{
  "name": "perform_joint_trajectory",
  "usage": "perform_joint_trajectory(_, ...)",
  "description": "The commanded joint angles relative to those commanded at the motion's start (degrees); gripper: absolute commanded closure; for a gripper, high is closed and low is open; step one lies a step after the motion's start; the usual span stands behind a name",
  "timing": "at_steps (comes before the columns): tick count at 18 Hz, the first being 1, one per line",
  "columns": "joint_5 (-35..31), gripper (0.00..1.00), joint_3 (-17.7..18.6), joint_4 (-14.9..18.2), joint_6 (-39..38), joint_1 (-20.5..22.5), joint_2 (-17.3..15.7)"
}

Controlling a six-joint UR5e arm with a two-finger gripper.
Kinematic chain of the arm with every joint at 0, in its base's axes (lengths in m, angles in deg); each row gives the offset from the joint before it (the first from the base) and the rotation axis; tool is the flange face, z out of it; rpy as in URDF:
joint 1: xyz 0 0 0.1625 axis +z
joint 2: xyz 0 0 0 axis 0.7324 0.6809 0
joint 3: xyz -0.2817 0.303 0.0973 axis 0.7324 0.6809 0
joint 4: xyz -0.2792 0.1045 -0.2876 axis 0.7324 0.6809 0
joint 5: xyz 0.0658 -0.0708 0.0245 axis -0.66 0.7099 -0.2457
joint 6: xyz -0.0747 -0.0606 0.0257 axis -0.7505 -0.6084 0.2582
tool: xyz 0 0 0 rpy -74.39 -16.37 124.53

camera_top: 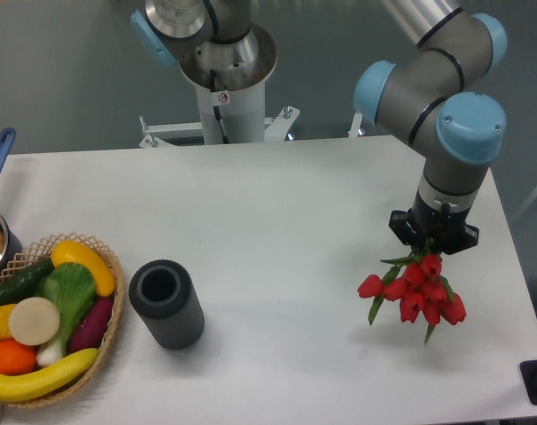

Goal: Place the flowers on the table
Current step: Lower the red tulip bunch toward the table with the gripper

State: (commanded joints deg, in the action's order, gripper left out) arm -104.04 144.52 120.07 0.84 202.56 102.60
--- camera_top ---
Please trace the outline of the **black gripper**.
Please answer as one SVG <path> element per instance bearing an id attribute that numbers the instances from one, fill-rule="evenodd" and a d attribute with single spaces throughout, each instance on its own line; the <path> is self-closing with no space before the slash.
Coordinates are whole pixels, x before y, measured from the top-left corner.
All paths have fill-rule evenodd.
<path id="1" fill-rule="evenodd" d="M 441 243 L 443 253 L 453 255 L 478 244 L 479 229 L 465 223 L 469 210 L 454 212 L 449 203 L 432 207 L 416 194 L 411 209 L 391 211 L 389 228 L 404 245 L 421 246 L 422 236 L 428 237 Z"/>

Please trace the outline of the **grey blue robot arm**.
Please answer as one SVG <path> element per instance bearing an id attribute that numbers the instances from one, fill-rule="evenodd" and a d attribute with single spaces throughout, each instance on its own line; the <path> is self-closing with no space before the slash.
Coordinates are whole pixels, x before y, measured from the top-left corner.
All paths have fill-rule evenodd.
<path id="1" fill-rule="evenodd" d="M 390 229 L 414 248 L 454 254 L 475 246 L 466 221 L 490 163 L 498 155 L 506 115 L 468 86 L 503 58 L 502 24 L 470 15 L 457 1 L 388 1 L 385 8 L 419 51 L 408 66 L 371 65 L 354 89 L 354 108 L 424 157 L 414 204 L 392 212 Z M 194 86 L 208 144 L 258 143 L 274 137 L 265 121 L 265 83 L 276 46 L 253 23 L 247 1 L 147 1 L 131 27 L 164 66 L 179 65 Z"/>

